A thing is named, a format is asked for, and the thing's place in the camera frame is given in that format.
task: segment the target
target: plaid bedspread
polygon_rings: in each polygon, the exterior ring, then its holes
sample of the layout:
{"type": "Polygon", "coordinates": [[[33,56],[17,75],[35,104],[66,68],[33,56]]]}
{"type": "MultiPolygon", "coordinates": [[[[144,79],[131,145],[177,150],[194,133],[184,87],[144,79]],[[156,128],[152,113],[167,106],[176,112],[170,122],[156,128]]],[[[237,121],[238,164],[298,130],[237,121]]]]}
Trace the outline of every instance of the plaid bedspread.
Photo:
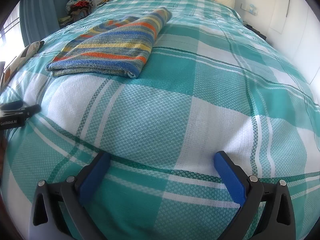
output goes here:
{"type": "Polygon", "coordinates": [[[212,0],[111,0],[45,39],[1,95],[19,99],[42,107],[6,133],[1,192],[24,236],[37,182],[77,174],[99,149],[111,168],[86,209],[108,239],[217,239],[239,207],[213,168],[219,150],[248,175],[287,182],[297,239],[320,215],[320,107],[309,85],[212,0]],[[161,6],[172,19],[139,78],[45,71],[93,26],[161,6]]]}

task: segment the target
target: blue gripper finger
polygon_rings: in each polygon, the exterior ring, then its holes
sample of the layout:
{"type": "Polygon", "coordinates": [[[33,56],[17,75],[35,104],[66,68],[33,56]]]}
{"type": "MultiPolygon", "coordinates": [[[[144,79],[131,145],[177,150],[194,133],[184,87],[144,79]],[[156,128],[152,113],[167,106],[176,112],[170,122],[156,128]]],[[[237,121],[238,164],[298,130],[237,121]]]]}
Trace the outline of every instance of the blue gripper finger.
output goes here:
{"type": "Polygon", "coordinates": [[[234,163],[224,152],[217,152],[213,157],[213,164],[226,185],[233,202],[243,206],[246,199],[246,188],[238,178],[236,171],[231,167],[235,166],[234,163]]]}
{"type": "Polygon", "coordinates": [[[78,201],[82,206],[90,201],[91,197],[102,182],[109,166],[110,154],[104,153],[79,187],[78,201]]]}

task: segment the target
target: window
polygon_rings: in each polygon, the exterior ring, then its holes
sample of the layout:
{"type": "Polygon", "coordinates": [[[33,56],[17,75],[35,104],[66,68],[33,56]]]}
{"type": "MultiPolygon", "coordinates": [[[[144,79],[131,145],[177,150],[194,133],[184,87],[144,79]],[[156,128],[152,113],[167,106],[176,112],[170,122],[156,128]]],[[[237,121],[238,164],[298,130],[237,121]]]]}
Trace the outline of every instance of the window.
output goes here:
{"type": "Polygon", "coordinates": [[[5,61],[4,67],[24,49],[20,30],[19,5],[15,6],[0,31],[0,61],[5,61]]]}

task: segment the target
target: folded towel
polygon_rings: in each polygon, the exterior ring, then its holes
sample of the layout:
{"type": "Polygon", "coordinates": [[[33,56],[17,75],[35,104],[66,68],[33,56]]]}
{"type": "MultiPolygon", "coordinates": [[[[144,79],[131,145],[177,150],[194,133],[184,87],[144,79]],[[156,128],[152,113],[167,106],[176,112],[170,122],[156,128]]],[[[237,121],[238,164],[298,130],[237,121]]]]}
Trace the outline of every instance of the folded towel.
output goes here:
{"type": "Polygon", "coordinates": [[[161,7],[140,19],[109,20],[70,41],[45,69],[52,76],[97,72],[136,78],[172,14],[161,7]]]}

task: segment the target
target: curtain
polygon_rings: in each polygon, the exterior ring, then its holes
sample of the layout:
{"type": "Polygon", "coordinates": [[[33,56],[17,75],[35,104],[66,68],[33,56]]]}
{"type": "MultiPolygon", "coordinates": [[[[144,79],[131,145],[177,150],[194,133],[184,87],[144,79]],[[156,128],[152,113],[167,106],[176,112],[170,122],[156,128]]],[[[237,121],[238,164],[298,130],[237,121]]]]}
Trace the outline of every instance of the curtain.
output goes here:
{"type": "Polygon", "coordinates": [[[21,0],[20,28],[25,46],[60,29],[58,19],[67,16],[68,0],[21,0]]]}

